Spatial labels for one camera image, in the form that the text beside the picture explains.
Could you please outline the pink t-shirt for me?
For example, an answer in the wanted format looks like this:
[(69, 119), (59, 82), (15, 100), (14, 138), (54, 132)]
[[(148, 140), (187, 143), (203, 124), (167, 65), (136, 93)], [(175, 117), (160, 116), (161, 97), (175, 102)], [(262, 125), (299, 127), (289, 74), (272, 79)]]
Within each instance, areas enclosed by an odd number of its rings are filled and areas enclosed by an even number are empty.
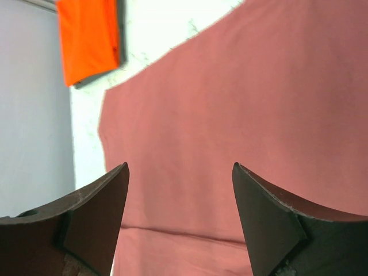
[(251, 275), (237, 162), (367, 214), (366, 1), (247, 1), (103, 105), (106, 168), (130, 170), (115, 275)]

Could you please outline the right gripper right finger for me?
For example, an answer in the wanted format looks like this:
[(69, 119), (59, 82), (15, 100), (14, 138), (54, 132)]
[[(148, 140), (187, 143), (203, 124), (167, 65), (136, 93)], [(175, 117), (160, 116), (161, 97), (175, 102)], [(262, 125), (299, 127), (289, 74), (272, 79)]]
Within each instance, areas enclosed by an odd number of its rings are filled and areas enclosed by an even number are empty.
[(253, 275), (367, 275), (367, 217), (308, 201), (239, 163), (233, 189)]

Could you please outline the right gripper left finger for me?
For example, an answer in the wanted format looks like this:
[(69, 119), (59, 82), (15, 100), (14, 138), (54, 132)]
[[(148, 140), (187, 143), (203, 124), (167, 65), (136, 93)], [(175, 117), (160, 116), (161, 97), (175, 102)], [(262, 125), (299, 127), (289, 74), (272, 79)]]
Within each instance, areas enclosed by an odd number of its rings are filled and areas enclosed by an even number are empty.
[(129, 185), (123, 163), (48, 204), (1, 218), (1, 275), (110, 275)]

